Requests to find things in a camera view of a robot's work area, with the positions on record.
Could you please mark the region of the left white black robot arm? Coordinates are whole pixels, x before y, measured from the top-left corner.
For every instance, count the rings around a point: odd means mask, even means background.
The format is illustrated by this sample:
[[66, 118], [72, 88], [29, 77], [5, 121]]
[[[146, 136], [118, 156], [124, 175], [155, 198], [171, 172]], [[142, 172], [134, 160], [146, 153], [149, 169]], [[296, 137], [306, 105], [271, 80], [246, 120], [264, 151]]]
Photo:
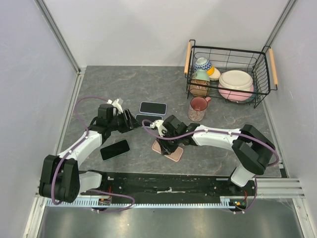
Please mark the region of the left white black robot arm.
[[39, 195], [50, 198], [54, 205], [72, 203], [77, 196], [92, 189], [96, 194], [107, 193], [109, 184], [97, 171], [79, 172], [80, 165], [97, 148], [118, 131], [126, 133], [142, 125], [128, 109], [113, 115], [112, 108], [98, 112], [83, 135], [68, 149], [44, 159], [39, 185]]

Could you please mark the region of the pink phone case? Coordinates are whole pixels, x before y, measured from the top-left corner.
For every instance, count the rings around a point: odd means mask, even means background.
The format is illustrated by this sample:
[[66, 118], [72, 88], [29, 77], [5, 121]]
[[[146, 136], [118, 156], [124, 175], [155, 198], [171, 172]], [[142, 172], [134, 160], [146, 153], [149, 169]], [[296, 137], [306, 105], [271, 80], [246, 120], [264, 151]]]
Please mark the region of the pink phone case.
[[[152, 150], [155, 151], [156, 153], [159, 153], [160, 155], [162, 155], [160, 146], [159, 146], [157, 141], [155, 141], [153, 143]], [[178, 147], [175, 150], [175, 152], [171, 153], [170, 155], [164, 155], [164, 157], [169, 158], [170, 160], [172, 160], [174, 162], [178, 162], [183, 154], [183, 151], [184, 150], [181, 147]]]

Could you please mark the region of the light blue phone case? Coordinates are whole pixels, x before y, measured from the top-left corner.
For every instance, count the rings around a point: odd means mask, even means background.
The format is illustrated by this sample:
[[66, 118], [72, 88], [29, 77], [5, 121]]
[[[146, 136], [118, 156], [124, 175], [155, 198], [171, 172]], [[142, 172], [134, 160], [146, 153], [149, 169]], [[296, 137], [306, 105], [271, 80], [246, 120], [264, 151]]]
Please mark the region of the light blue phone case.
[[135, 116], [135, 122], [132, 124], [134, 128], [142, 127], [142, 122], [144, 122], [144, 126], [148, 128], [156, 128], [162, 125], [162, 116], [158, 115], [146, 115], [146, 114], [137, 114]]

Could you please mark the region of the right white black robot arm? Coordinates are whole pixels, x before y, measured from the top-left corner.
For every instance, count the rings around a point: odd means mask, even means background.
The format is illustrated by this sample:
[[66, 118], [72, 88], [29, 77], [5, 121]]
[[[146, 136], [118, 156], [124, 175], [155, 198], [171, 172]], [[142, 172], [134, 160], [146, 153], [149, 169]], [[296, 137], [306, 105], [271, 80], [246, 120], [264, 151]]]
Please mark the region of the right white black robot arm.
[[272, 166], [274, 155], [278, 162], [275, 146], [254, 126], [246, 124], [241, 129], [217, 129], [199, 123], [188, 126], [181, 123], [178, 128], [166, 123], [162, 136], [157, 139], [161, 152], [170, 155], [179, 144], [192, 146], [212, 146], [234, 152], [240, 165], [230, 175], [227, 182], [228, 192], [240, 194], [245, 185], [256, 175], [263, 175]]

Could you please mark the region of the white-edged black phone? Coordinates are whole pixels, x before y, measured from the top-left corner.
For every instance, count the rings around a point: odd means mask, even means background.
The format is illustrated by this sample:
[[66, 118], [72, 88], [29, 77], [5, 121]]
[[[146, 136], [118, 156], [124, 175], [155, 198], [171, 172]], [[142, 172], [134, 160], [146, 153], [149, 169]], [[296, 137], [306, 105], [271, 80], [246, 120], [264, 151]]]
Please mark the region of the white-edged black phone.
[[145, 122], [144, 125], [145, 127], [150, 127], [150, 124], [155, 122], [156, 120], [162, 120], [162, 116], [158, 115], [144, 115], [144, 114], [137, 114], [136, 115], [136, 120], [142, 124], [143, 120], [149, 120], [150, 122]]

